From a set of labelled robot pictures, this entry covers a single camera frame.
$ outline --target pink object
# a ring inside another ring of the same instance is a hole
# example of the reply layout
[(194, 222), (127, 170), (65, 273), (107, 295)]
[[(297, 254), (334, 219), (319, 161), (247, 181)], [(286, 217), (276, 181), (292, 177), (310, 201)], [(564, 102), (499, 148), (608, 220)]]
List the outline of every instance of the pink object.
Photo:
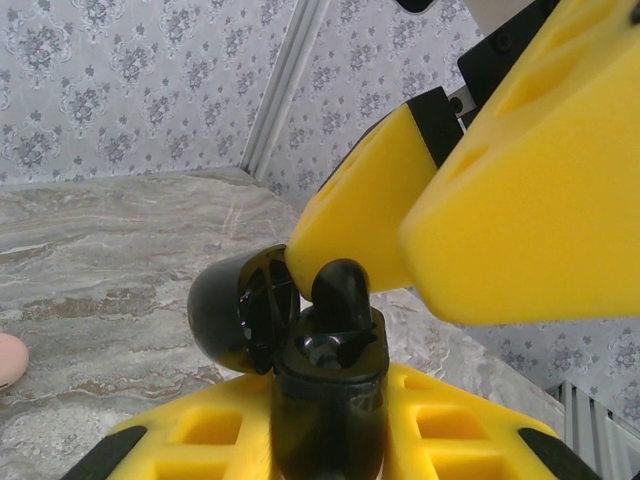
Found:
[(27, 346), (16, 337), (0, 333), (0, 390), (17, 382), (28, 363)]

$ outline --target black rubber strip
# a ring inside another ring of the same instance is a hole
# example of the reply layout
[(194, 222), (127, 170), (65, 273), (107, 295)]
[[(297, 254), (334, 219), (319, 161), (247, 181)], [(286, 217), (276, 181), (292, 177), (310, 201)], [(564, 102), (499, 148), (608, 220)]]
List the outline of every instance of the black rubber strip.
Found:
[(145, 433), (138, 425), (104, 437), (61, 480), (107, 480)]
[(518, 433), (558, 480), (602, 480), (562, 440), (533, 428)]

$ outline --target floral wallpaper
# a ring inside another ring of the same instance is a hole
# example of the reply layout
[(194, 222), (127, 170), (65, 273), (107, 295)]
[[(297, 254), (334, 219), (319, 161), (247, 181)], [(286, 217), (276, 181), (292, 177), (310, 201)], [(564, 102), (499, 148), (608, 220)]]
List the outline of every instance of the floral wallpaper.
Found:
[(542, 388), (569, 380), (640, 429), (640, 319), (465, 330)]
[(405, 100), (462, 84), (458, 57), (482, 38), (460, 0), (411, 15), (393, 0), (332, 0), (264, 181), (298, 209), (360, 135)]
[(0, 183), (239, 165), (295, 0), (0, 0)]

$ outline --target yellow foam block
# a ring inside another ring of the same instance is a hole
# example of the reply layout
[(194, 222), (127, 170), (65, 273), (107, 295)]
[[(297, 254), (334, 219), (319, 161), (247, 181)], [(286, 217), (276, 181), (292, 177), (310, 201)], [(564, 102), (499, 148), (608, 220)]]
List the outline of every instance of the yellow foam block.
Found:
[(404, 365), (389, 372), (384, 480), (555, 480), (518, 434), (543, 423)]
[(243, 377), (192, 393), (121, 423), (147, 433), (109, 480), (275, 480), (271, 378)]
[(372, 291), (408, 286), (397, 231), (435, 173), (403, 104), (360, 141), (298, 221), (285, 258), (302, 295), (309, 299), (316, 274), (339, 258), (360, 263)]
[(403, 259), (440, 318), (640, 314), (636, 1), (561, 1), (409, 212)]
[[(387, 382), (385, 480), (554, 478), (518, 435), (529, 427), (555, 437), (544, 424), (406, 366), (392, 364)], [(271, 385), (246, 375), (121, 423), (109, 433), (137, 425), (147, 433), (109, 480), (280, 479)]]

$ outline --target gray marble floor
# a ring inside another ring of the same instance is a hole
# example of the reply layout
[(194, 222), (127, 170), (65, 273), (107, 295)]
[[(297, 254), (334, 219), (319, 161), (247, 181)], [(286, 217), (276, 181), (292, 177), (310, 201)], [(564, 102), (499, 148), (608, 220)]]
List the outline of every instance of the gray marble floor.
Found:
[[(0, 394), (0, 479), (59, 478), (119, 421), (235, 376), (194, 346), (190, 283), (286, 242), (296, 218), (230, 170), (0, 191), (0, 331), (31, 352)], [(409, 292), (373, 304), (392, 360), (561, 430), (555, 400)]]

